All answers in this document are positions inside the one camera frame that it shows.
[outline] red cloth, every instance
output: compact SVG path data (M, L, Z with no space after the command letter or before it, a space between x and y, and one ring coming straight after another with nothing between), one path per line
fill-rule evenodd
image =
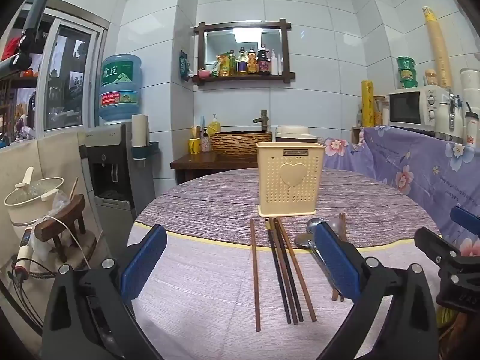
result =
M10 58L11 56L14 56L17 54L17 46L18 46L18 41L20 40L20 36L16 36L15 38L12 38L7 45L5 46L5 50L3 50L3 55L1 57L1 60L3 61L4 59Z

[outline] wooden mirror frame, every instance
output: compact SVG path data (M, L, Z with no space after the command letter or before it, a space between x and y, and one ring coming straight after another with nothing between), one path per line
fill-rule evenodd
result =
M281 80L285 84L290 83L295 79L295 73L290 71L290 54L289 54L289 39L287 30L291 30L291 23L287 23L285 19L280 21L240 21L235 23L219 23L206 25L205 22L195 27L193 31L198 34L198 70L205 69L205 32L232 30L234 28L247 27L261 27L273 28L281 30L282 34L282 55L283 55L283 71L281 75L260 75L248 74L245 76L210 76L205 79L200 79L198 75L193 77L193 82L197 85L204 85L208 82L215 81L234 81L234 80Z

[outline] screw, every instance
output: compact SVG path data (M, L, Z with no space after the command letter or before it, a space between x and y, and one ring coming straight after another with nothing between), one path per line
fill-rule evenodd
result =
M365 262L370 268L378 267L378 260L375 257L368 257Z
M418 264L412 264L412 271L415 272L416 274L421 274L422 267Z
M61 273L62 275L64 275L64 274L67 273L69 270L70 270L70 266L69 266L68 264L63 264L63 265L58 269L58 273Z
M105 269L109 269L114 265L115 265L115 261L113 261L112 259L105 259L102 262L102 267L104 267Z

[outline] small wooden chair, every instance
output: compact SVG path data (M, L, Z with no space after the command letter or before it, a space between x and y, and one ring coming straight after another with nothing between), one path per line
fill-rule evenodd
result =
M78 223L78 228L80 234L85 234L85 223L83 222L83 210L85 209L85 198L83 195L75 195L70 203L62 208L57 214L54 215L54 218L57 218L59 221L62 221L75 237L79 241L77 230L75 228L75 221ZM42 242L47 242L49 239L53 240L55 244L55 251L58 254L58 257L63 263L67 262L67 256L63 249L62 242L60 241L59 235L66 230L65 227L53 219L46 219L42 223L39 223L35 226L35 236Z

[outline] green container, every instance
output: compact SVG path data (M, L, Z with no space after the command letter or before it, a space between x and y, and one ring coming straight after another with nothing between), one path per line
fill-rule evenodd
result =
M415 61L408 56L399 56L397 58L398 70L413 70L415 69Z
M414 88L419 85L419 83L414 79L401 79L400 83L404 88Z
M417 80L417 71L415 69L399 69L401 80Z

